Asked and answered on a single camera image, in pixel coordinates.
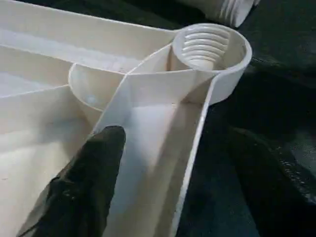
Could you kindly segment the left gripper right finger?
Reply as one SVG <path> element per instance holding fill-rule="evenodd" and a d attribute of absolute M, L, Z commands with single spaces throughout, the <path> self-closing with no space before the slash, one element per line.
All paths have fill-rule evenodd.
<path fill-rule="evenodd" d="M 316 178 L 290 151 L 234 127 L 228 150 L 260 236 L 316 235 Z"/>

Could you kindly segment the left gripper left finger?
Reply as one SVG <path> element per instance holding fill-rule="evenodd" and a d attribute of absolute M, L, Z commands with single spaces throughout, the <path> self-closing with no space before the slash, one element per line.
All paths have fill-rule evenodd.
<path fill-rule="evenodd" d="M 17 236 L 102 236 L 125 142 L 117 125 L 90 136 L 40 193 Z"/>

